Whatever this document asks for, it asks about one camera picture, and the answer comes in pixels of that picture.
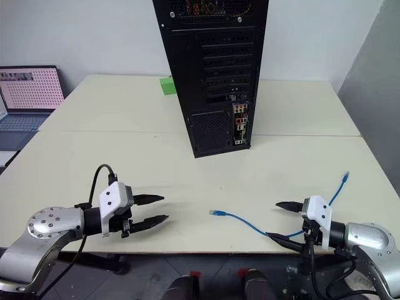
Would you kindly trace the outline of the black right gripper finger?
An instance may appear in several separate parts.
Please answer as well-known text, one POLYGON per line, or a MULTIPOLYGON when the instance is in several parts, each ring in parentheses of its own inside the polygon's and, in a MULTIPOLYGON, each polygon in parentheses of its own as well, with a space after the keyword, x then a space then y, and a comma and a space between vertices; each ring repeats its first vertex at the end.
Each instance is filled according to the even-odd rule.
POLYGON ((286 249, 293 250, 298 253, 303 252, 303 248, 305 246, 303 243, 292 241, 289 237, 274 232, 267 232, 267 236, 286 249))
POLYGON ((276 206, 294 213, 300 213, 303 210, 303 203, 296 201, 277 202, 276 206))

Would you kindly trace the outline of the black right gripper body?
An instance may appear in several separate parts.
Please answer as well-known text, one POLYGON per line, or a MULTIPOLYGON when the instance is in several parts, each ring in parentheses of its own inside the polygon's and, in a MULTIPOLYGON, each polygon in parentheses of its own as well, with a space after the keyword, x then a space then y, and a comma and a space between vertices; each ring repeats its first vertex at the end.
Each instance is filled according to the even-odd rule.
POLYGON ((304 230, 304 240, 305 240, 305 245, 306 249, 310 251, 315 243, 318 241, 318 236, 319 236, 319 230, 320 225, 314 221, 314 220, 309 220, 305 219, 303 221, 302 229, 304 230))

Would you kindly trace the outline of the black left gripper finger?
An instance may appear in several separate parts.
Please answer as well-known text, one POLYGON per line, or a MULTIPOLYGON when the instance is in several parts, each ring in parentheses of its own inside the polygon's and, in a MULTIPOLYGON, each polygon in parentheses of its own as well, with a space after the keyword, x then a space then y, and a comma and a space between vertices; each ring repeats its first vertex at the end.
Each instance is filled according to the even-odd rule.
POLYGON ((134 204, 137 206, 147 205, 151 203, 155 203, 157 201, 161 201, 164 199, 163 196, 153 195, 153 194, 139 194, 134 195, 134 204))
POLYGON ((148 229, 153 228, 154 226, 157 226, 164 222, 165 220, 168 219, 168 215, 157 215, 154 217, 149 217, 144 219, 141 222, 133 222, 133 220, 129 221, 129 233, 137 233, 141 231, 145 231, 148 229))

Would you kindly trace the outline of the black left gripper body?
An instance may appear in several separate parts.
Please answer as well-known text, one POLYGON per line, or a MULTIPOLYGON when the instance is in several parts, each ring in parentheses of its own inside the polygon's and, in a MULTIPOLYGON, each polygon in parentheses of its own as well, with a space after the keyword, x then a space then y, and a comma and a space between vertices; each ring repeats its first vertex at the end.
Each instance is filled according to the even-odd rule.
POLYGON ((126 210, 120 215, 114 215, 109 220, 109 232, 110 233, 121 233, 122 238, 127 238, 132 233, 131 225, 133 224, 132 212, 130 209, 126 210))

